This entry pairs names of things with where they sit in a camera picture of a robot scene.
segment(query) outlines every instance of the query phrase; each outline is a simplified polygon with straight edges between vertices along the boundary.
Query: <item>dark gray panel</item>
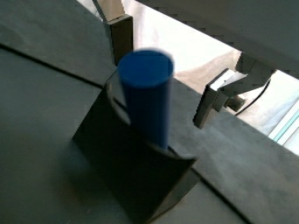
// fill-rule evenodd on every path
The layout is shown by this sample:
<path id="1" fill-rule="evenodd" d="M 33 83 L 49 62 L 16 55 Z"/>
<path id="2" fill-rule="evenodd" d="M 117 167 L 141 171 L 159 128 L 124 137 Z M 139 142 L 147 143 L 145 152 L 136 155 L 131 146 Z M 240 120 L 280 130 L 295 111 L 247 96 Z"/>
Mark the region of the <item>dark gray panel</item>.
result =
<path id="1" fill-rule="evenodd" d="M 137 0 L 299 78 L 296 0 Z"/>
<path id="2" fill-rule="evenodd" d="M 115 71 L 100 20 L 76 0 L 1 1 L 0 44 L 104 84 Z"/>

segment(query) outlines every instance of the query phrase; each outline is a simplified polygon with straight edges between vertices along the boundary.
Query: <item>blue cylinder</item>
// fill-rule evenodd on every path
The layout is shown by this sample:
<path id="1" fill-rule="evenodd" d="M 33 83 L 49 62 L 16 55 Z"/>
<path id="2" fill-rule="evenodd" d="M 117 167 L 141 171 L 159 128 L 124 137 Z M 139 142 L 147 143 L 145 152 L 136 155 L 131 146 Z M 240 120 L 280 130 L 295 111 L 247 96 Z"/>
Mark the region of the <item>blue cylinder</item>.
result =
<path id="1" fill-rule="evenodd" d="M 173 63 L 163 53 L 143 50 L 125 55 L 117 71 L 131 126 L 167 150 Z"/>

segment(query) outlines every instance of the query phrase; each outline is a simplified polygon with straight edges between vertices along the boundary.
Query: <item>dark gray surface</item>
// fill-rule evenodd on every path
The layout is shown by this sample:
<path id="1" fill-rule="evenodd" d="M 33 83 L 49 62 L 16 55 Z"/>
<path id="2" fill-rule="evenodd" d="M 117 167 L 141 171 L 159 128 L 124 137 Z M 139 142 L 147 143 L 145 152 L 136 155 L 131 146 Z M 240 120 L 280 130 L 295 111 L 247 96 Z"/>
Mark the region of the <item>dark gray surface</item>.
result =
<path id="1" fill-rule="evenodd" d="M 0 222 L 131 223 L 72 143 L 99 89 L 0 50 Z M 203 183 L 153 223 L 243 221 Z"/>
<path id="2" fill-rule="evenodd" d="M 0 43 L 101 85 L 116 69 L 104 26 L 76 0 L 1 1 Z"/>
<path id="3" fill-rule="evenodd" d="M 137 0 L 299 79 L 296 0 Z"/>
<path id="4" fill-rule="evenodd" d="M 200 95 L 172 86 L 171 146 L 199 157 L 195 169 L 253 223 L 298 223 L 298 156 L 224 110 L 197 129 Z"/>

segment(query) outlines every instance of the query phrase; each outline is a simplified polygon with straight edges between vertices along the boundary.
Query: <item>gray metal bracket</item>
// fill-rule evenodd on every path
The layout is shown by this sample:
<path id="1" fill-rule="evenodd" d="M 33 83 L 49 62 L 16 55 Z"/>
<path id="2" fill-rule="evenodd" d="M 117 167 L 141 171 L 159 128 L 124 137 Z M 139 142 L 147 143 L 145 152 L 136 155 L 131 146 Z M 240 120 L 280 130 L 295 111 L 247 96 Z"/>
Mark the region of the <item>gray metal bracket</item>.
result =
<path id="1" fill-rule="evenodd" d="M 120 0 L 92 0 L 107 30 L 111 57 L 115 65 L 135 49 L 133 18 L 125 14 Z"/>
<path id="2" fill-rule="evenodd" d="M 244 53 L 237 60 L 236 70 L 239 72 L 224 69 L 205 86 L 192 119 L 193 125 L 200 129 L 213 110 L 220 112 L 221 107 L 231 107 L 236 112 L 239 111 L 245 102 L 239 95 L 263 87 L 276 71 Z"/>

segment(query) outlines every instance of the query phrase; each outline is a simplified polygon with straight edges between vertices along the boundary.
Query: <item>black cable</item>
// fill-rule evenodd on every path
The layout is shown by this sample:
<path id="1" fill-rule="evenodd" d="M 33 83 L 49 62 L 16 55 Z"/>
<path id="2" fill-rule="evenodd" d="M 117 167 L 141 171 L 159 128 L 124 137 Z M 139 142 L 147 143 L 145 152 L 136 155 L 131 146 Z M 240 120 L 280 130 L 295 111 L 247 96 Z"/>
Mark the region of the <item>black cable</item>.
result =
<path id="1" fill-rule="evenodd" d="M 252 106 L 252 104 L 256 102 L 256 100 L 260 98 L 263 93 L 267 91 L 269 81 L 271 81 L 271 79 L 267 81 L 265 87 L 263 88 L 263 90 L 261 90 L 260 94 L 257 95 L 256 99 L 235 114 L 235 116 L 239 116 Z"/>

